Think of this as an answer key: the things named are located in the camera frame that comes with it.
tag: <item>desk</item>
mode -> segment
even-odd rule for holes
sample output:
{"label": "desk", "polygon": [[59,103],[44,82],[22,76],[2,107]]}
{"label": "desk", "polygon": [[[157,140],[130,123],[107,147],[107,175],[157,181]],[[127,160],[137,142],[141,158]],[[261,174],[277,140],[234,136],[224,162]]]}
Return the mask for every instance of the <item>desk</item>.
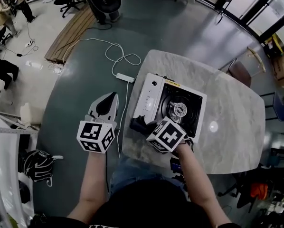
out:
{"label": "desk", "polygon": [[[175,54],[151,50],[143,62],[128,104],[123,152],[129,157],[170,168],[171,153],[156,152],[140,133],[129,128],[147,73],[167,76],[208,96],[197,159],[206,173],[235,173],[258,166],[264,144],[263,99],[244,84],[210,66]],[[211,122],[218,129],[211,132]]]}

